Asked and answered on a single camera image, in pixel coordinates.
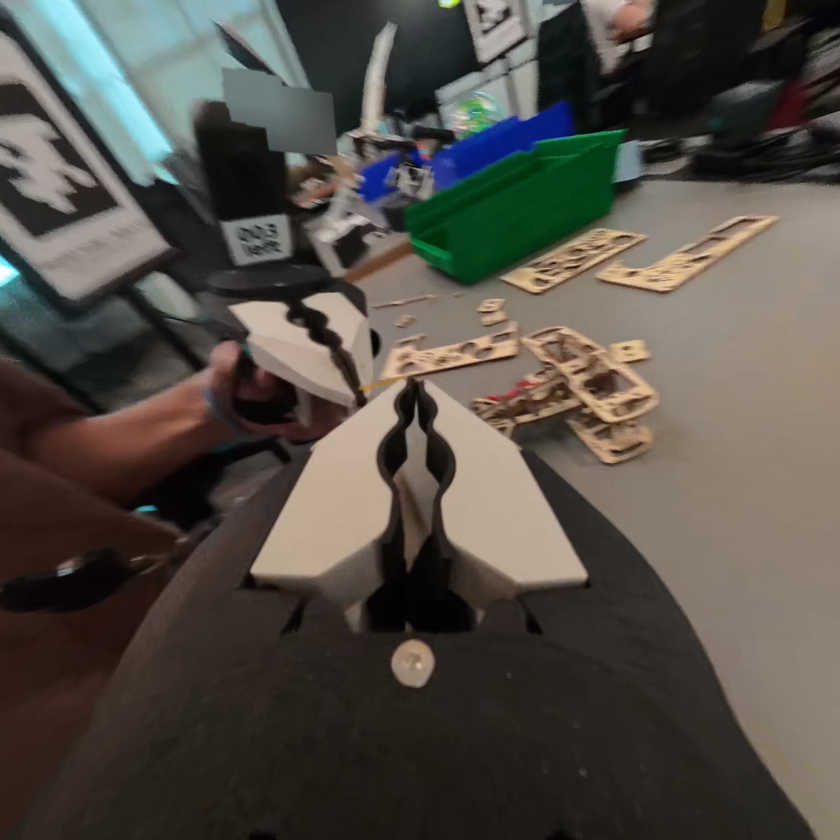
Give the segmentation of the black monitor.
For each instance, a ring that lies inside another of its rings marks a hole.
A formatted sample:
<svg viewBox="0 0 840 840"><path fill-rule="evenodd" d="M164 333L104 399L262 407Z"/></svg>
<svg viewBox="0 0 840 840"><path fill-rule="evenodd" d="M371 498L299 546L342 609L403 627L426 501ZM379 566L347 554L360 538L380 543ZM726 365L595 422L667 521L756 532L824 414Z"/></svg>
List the black monitor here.
<svg viewBox="0 0 840 840"><path fill-rule="evenodd" d="M385 73L385 114L409 120L437 108L436 91L480 64L461 6L436 1L277 1L312 89L332 93L339 133L361 120L362 91L375 37L397 26Z"/></svg>

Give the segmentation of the tall curved wooden piece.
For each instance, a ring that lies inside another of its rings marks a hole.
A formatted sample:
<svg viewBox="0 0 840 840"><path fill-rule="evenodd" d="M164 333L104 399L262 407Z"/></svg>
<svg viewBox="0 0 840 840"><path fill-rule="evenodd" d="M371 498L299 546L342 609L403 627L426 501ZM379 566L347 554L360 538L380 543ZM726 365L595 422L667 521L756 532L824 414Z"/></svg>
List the tall curved wooden piece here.
<svg viewBox="0 0 840 840"><path fill-rule="evenodd" d="M380 123L385 108L385 76L396 31L397 25L389 21L374 38L362 90L360 130L364 135L381 133Z"/></svg>

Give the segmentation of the wooden model airplane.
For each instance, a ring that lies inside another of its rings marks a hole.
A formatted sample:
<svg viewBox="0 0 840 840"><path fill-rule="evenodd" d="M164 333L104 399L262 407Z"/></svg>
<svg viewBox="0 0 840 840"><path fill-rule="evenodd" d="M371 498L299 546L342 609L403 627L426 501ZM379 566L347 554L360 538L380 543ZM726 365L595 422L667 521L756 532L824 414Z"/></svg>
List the wooden model airplane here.
<svg viewBox="0 0 840 840"><path fill-rule="evenodd" d="M561 418L607 466L651 449L643 419L659 394L628 363L568 327L532 332L521 344L541 368L506 394L474 399L469 408L479 419L513 439L520 427Z"/></svg>

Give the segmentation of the large blue plastic bin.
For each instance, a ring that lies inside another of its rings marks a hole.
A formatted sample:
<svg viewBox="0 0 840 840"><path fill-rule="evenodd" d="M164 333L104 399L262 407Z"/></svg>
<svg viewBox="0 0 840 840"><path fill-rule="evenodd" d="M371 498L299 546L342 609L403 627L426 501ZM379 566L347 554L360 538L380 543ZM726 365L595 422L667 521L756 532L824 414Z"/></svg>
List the large blue plastic bin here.
<svg viewBox="0 0 840 840"><path fill-rule="evenodd" d="M530 119L509 117L438 152L432 159L435 191L447 190L512 154L529 152L538 142L575 133L569 101L557 101Z"/></svg>

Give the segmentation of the grey desk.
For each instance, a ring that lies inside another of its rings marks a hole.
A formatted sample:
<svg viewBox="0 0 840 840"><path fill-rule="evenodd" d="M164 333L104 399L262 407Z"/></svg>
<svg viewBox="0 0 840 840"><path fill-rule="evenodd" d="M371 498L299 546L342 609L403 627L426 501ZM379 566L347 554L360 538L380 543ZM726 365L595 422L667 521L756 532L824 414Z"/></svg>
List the grey desk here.
<svg viewBox="0 0 840 840"><path fill-rule="evenodd" d="M568 326L606 346L644 340L660 394L654 446L601 465L561 423L532 446L635 544L700 636L753 746L819 838L838 838L838 186L644 181L598 226L648 235L648 266L740 215L780 220L664 295L594 272L543 295L497 276L461 289L414 255L364 278L386 350L480 334L504 298L523 333ZM399 329L409 314L416 323Z"/></svg>

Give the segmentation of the green plastic bin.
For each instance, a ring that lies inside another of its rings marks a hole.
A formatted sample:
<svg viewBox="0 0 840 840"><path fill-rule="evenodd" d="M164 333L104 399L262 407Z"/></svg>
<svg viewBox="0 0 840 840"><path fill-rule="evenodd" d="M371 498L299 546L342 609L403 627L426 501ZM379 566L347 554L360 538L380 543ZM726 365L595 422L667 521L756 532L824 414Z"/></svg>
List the green plastic bin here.
<svg viewBox="0 0 840 840"><path fill-rule="evenodd" d="M409 206L414 252L469 286L607 215L623 129L537 142Z"/></svg>

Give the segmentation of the black framed marker sign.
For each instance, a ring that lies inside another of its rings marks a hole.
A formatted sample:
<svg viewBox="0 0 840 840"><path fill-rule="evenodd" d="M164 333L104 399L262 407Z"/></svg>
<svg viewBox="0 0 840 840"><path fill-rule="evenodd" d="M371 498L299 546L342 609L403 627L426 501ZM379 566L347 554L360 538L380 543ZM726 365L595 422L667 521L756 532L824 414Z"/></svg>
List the black framed marker sign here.
<svg viewBox="0 0 840 840"><path fill-rule="evenodd" d="M1 239L2 257L70 313L88 311L180 255L5 7Z"/></svg>

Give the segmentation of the wooden sheet with round holes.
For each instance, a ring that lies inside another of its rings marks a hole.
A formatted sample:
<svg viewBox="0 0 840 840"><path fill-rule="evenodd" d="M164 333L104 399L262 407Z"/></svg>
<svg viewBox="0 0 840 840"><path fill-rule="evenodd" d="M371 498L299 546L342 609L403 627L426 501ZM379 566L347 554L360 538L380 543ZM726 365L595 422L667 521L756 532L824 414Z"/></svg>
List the wooden sheet with round holes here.
<svg viewBox="0 0 840 840"><path fill-rule="evenodd" d="M518 355L519 345L515 322L499 331L440 346L426 346L424 334L410 336L394 342L389 349L380 380L433 375L486 362L509 360Z"/></svg>

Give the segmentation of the clear ball maze toy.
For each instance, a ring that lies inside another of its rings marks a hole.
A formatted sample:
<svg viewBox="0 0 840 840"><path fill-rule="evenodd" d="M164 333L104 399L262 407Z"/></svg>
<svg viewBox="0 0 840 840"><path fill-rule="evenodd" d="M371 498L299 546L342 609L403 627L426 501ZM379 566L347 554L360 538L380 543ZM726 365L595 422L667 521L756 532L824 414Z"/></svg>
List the clear ball maze toy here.
<svg viewBox="0 0 840 840"><path fill-rule="evenodd" d="M447 128L458 140L488 130L507 118L505 109L490 94L472 91L447 110Z"/></svg>

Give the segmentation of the small marker sign on stand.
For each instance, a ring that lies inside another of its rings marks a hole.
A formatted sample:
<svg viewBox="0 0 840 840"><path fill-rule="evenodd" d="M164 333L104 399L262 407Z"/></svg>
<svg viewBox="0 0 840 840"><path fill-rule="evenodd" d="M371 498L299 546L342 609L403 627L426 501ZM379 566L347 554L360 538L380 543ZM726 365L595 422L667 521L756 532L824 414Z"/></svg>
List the small marker sign on stand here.
<svg viewBox="0 0 840 840"><path fill-rule="evenodd" d="M532 34L523 1L462 1L478 62L482 66L505 56Z"/></svg>

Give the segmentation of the brown shirt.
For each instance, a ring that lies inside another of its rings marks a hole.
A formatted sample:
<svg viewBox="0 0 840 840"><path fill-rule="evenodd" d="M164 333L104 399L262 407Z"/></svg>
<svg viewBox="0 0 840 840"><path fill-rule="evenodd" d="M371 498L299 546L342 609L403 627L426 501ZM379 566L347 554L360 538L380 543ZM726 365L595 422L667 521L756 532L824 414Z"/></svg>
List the brown shirt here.
<svg viewBox="0 0 840 840"><path fill-rule="evenodd" d="M57 386L2 361L2 582L49 572L93 550L129 560L175 547L172 526L138 516L129 500L95 495L34 463L27 434L65 418L94 417ZM161 592L142 574L110 605L75 618L2 613L2 838L52 781L141 618Z"/></svg>

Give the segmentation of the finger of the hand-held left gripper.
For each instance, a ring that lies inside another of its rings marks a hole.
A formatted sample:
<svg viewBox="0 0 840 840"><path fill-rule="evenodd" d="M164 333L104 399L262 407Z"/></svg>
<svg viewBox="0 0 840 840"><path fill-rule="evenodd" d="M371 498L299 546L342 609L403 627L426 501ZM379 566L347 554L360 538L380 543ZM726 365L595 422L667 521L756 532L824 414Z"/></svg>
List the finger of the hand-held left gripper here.
<svg viewBox="0 0 840 840"><path fill-rule="evenodd" d="M305 374L308 390L315 396L352 396L350 374L340 371L335 352L327 345L326 332L339 339L339 349L353 362L358 387L374 381L374 353L371 326L364 315L344 294L320 292L305 298L309 310L323 316L321 339L311 339L311 372Z"/></svg>
<svg viewBox="0 0 840 840"><path fill-rule="evenodd" d="M309 310L305 298L301 304L302 314L292 314L291 305L283 301L244 301L229 306L228 310L232 319L245 329L247 346L258 367L311 396L352 408L356 405L355 394L313 395L308 390L310 383L305 374L312 372L311 339L321 339L320 321L323 316ZM327 345L335 352L336 361L340 361L341 354L348 359L339 349L338 336L331 332L326 332L326 335Z"/></svg>

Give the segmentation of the notched wooden punch-out sheet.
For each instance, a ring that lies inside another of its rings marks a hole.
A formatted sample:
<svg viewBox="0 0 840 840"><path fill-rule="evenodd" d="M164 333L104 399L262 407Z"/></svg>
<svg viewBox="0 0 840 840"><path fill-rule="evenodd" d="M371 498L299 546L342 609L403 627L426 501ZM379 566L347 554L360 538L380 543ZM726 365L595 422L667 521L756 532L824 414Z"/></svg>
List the notched wooden punch-out sheet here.
<svg viewBox="0 0 840 840"><path fill-rule="evenodd" d="M617 261L599 271L595 277L613 286L670 293L770 229L779 220L780 216L774 215L736 216L651 266L632 268Z"/></svg>

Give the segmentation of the person's left forearm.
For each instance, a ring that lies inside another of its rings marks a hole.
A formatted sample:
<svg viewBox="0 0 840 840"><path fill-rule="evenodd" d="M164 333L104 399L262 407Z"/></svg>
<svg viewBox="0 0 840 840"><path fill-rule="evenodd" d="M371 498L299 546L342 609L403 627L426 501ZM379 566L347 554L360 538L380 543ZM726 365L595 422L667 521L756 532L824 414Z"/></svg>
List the person's left forearm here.
<svg viewBox="0 0 840 840"><path fill-rule="evenodd" d="M126 501L226 442L200 374L115 413L65 418L27 434L34 463L100 497Z"/></svg>

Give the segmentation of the person's left hand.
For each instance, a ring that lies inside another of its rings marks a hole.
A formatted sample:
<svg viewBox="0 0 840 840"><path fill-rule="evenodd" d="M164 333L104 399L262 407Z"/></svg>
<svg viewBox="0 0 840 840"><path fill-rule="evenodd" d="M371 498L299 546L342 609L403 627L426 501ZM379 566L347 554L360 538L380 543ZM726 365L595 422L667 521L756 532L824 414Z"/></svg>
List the person's left hand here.
<svg viewBox="0 0 840 840"><path fill-rule="evenodd" d="M297 393L288 382L258 367L239 342L218 344L205 370L203 399L210 417L238 438L285 438L310 443L323 436L296 415Z"/></svg>

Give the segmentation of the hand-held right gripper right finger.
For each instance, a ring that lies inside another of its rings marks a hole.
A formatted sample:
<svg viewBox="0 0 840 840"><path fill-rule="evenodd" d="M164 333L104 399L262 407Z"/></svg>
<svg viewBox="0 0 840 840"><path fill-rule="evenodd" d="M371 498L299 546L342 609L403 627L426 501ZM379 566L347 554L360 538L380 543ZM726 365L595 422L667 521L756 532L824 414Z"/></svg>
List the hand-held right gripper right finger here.
<svg viewBox="0 0 840 840"><path fill-rule="evenodd" d="M432 382L409 384L408 509L424 532L408 572L409 625L464 632L498 602L586 586L520 447Z"/></svg>

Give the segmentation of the small blue plastic bin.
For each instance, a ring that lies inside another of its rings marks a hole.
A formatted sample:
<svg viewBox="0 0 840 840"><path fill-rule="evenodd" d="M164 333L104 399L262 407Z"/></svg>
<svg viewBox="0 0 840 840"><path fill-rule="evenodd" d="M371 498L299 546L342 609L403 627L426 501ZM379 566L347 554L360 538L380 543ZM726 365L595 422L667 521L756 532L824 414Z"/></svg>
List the small blue plastic bin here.
<svg viewBox="0 0 840 840"><path fill-rule="evenodd" d="M399 195L408 202L428 199L435 190L430 161L416 150L395 150L362 167L359 194L367 203Z"/></svg>

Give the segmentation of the long wooden punch-out sheet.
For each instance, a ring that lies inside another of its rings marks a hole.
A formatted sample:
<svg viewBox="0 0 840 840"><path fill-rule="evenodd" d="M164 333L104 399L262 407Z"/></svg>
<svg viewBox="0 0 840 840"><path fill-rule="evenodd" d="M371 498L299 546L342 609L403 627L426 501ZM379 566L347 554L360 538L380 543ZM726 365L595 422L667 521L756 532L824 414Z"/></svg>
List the long wooden punch-out sheet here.
<svg viewBox="0 0 840 840"><path fill-rule="evenodd" d="M615 259L647 240L646 234L594 228L509 271L501 279L521 291L539 295Z"/></svg>

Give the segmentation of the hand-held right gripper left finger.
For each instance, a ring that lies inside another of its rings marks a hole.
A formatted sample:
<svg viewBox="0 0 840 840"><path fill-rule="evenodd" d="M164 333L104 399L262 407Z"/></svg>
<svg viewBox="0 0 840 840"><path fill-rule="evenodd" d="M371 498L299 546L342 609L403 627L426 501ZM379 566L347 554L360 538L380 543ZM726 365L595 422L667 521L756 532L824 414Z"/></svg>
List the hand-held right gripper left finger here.
<svg viewBox="0 0 840 840"><path fill-rule="evenodd" d="M402 380L318 441L249 570L251 582L338 606L354 628L408 628L415 500L399 477L415 385Z"/></svg>

